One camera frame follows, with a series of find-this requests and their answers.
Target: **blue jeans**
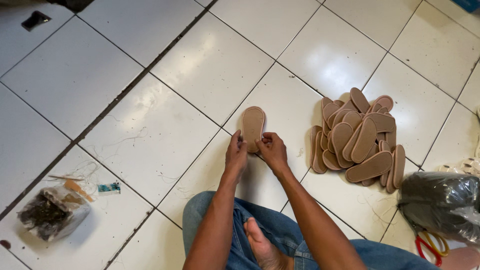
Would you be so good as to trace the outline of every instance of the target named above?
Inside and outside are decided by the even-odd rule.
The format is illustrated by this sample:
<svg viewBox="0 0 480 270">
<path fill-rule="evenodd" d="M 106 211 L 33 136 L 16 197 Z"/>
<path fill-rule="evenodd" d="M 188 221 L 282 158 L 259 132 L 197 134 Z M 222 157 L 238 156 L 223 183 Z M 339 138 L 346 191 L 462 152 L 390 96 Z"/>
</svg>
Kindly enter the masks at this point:
<svg viewBox="0 0 480 270">
<path fill-rule="evenodd" d="M 183 210 L 183 243 L 188 254 L 197 228 L 207 212 L 214 191 L 204 191 L 194 196 Z M 254 217 L 258 226 L 280 251 L 294 258 L 295 270 L 319 269 L 303 240 L 298 224 L 286 215 L 235 198 L 233 205 L 232 247 L 227 269 L 261 270 L 253 256 L 243 223 Z M 425 259 L 406 250 L 369 240 L 351 240 L 365 265 L 371 270 L 438 270 Z"/>
</svg>

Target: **clear plastic bag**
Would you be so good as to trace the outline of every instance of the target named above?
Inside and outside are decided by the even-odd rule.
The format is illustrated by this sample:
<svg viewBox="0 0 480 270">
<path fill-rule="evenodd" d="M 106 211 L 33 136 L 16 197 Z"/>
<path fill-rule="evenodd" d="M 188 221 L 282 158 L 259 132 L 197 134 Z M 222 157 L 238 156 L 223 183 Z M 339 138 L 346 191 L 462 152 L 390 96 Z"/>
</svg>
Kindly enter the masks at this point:
<svg viewBox="0 0 480 270">
<path fill-rule="evenodd" d="M 415 172 L 401 186 L 398 207 L 416 230 L 480 245 L 480 179 L 454 172 Z"/>
</svg>

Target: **yellow scissors handle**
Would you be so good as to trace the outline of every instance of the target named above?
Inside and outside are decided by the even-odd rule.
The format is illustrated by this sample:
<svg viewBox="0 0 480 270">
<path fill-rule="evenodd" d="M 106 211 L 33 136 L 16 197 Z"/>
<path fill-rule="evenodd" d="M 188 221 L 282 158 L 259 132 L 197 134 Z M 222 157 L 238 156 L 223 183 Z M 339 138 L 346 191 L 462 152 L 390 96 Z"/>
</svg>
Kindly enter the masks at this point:
<svg viewBox="0 0 480 270">
<path fill-rule="evenodd" d="M 430 246 L 436 251 L 438 252 L 438 254 L 440 254 L 440 256 L 442 257 L 445 257 L 448 255 L 448 252 L 450 251 L 450 248 L 448 247 L 448 244 L 447 242 L 445 241 L 445 239 L 441 236 L 439 236 L 438 234 L 436 233 L 430 233 L 432 234 L 435 239 L 437 239 L 438 242 L 442 241 L 442 243 L 444 244 L 444 247 L 445 247 L 445 251 L 440 251 L 438 250 L 437 246 L 435 246 L 435 244 L 433 243 L 432 239 L 430 238 L 430 235 L 429 235 L 429 232 L 426 232 L 426 231 L 423 231 L 422 232 L 423 235 L 425 236 L 425 238 L 427 238 L 427 241 L 428 243 L 430 244 Z"/>
</svg>

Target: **tiled floor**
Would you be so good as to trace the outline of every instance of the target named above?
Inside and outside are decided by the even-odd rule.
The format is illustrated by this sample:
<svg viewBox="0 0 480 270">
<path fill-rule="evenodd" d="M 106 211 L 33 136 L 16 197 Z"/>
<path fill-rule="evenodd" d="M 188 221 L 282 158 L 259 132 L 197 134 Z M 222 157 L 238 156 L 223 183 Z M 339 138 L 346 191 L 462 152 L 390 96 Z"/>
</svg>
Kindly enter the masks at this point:
<svg viewBox="0 0 480 270">
<path fill-rule="evenodd" d="M 53 20 L 27 32 L 20 23 L 34 10 Z M 397 192 L 310 170 L 309 128 L 321 125 L 323 95 L 345 100 L 358 87 L 369 101 L 394 99 L 405 173 L 473 156 L 479 29 L 478 13 L 449 0 L 95 0 L 78 14 L 50 4 L 0 10 L 0 239 L 12 245 L 0 261 L 12 270 L 181 269 L 183 207 L 216 190 L 248 106 L 263 108 L 295 176 L 348 238 L 415 253 Z M 43 243 L 16 212 L 59 184 L 51 174 L 84 178 L 95 202 L 74 233 Z M 120 195 L 95 191 L 115 181 Z M 294 218 L 257 155 L 236 195 Z"/>
</svg>

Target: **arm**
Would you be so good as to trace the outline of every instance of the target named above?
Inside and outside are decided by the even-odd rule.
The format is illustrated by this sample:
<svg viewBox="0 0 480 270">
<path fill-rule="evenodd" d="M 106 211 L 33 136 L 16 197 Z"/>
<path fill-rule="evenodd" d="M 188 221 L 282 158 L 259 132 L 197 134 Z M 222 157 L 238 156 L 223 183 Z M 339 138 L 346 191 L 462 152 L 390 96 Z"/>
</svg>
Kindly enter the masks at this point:
<svg viewBox="0 0 480 270">
<path fill-rule="evenodd" d="M 287 148 L 276 133 L 255 141 L 282 184 L 313 258 L 323 270 L 366 269 L 357 251 L 333 220 L 308 194 L 287 164 Z"/>
<path fill-rule="evenodd" d="M 246 166 L 247 141 L 241 141 L 238 130 L 228 146 L 225 171 L 197 229 L 184 270 L 225 269 L 232 244 L 235 189 Z"/>
</svg>

